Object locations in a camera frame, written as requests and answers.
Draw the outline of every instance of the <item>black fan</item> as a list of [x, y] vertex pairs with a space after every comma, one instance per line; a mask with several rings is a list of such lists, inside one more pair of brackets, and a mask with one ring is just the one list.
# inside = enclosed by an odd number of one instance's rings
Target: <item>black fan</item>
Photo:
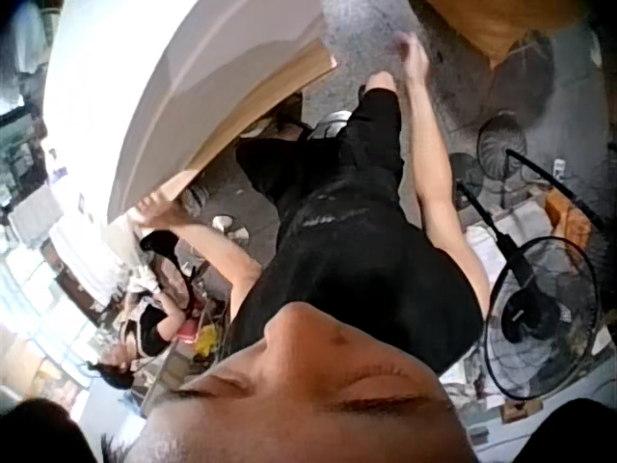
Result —
[[486, 323], [488, 372], [515, 400], [548, 394], [577, 371], [593, 345], [600, 303], [592, 265], [564, 238], [546, 236], [518, 247], [463, 183], [457, 188], [493, 230], [506, 259]]

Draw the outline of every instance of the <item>concrete floor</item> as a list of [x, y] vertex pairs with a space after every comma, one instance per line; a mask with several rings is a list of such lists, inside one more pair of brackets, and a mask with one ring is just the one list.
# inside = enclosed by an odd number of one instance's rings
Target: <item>concrete floor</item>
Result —
[[[608, 181], [602, 177], [607, 108], [602, 73], [590, 60], [592, 37], [586, 24], [581, 21], [549, 38], [517, 44], [504, 63], [490, 70], [488, 60], [430, 7], [420, 0], [411, 3], [410, 8], [407, 0], [324, 0], [328, 25], [324, 42], [338, 68], [305, 89], [303, 119], [315, 124], [333, 111], [353, 109], [358, 87], [376, 70], [388, 69], [400, 80], [394, 32], [415, 30], [431, 58], [434, 106], [449, 152], [475, 156], [482, 124], [500, 110], [513, 111], [526, 133], [528, 157], [548, 170], [554, 158], [565, 159], [569, 185], [590, 203], [599, 204]], [[401, 141], [408, 160], [406, 128]], [[408, 219], [417, 223], [411, 172], [409, 168], [403, 178], [401, 204]], [[530, 178], [530, 172], [522, 171], [512, 181]], [[211, 221], [217, 213], [234, 216], [251, 234], [249, 253], [267, 263], [274, 255], [276, 211], [251, 188], [233, 153], [222, 154], [201, 183], [211, 195], [202, 219]], [[498, 190], [498, 184], [485, 179], [480, 201], [488, 207], [496, 204]]]

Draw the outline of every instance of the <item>wooden board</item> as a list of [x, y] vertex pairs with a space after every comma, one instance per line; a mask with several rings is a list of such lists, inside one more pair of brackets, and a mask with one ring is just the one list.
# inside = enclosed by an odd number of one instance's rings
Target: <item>wooden board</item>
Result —
[[176, 198], [251, 123], [335, 66], [334, 58], [321, 41], [309, 43], [287, 66], [247, 95], [242, 104], [217, 127], [189, 166], [161, 185], [158, 192], [170, 200]]

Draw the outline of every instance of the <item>cable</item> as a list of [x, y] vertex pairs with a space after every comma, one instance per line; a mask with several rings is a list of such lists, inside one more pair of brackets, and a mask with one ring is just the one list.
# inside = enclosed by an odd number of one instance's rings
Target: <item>cable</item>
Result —
[[596, 395], [599, 391], [601, 391], [605, 386], [608, 386], [610, 383], [615, 383], [615, 382], [617, 382], [617, 378], [612, 378], [612, 379], [609, 379], [607, 381], [604, 381], [600, 386], [598, 386], [596, 389], [594, 389], [591, 394], [588, 394], [585, 397], [593, 399], [594, 395]]
[[485, 447], [483, 449], [478, 449], [475, 452], [476, 453], [481, 453], [483, 451], [490, 450], [490, 449], [493, 449], [495, 447], [499, 447], [499, 446], [501, 446], [503, 444], [509, 444], [510, 442], [520, 441], [521, 439], [528, 439], [529, 437], [531, 437], [531, 434], [525, 434], [524, 436], [518, 436], [518, 437], [513, 437], [513, 438], [510, 438], [510, 439], [505, 439], [503, 441], [499, 441], [499, 442], [495, 442], [494, 444], [490, 444], [489, 446], [487, 446], [487, 447]]

